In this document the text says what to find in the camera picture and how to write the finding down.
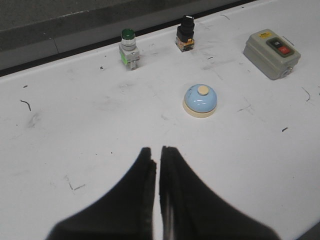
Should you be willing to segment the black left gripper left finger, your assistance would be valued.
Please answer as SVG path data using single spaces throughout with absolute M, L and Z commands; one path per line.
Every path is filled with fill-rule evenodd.
M 122 179 L 82 211 L 58 222 L 49 240 L 151 240 L 156 163 L 141 149 Z

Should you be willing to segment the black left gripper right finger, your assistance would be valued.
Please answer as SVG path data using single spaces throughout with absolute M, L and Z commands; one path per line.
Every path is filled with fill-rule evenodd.
M 215 194 L 175 147 L 160 158 L 160 207 L 165 240 L 277 240 L 270 227 Z

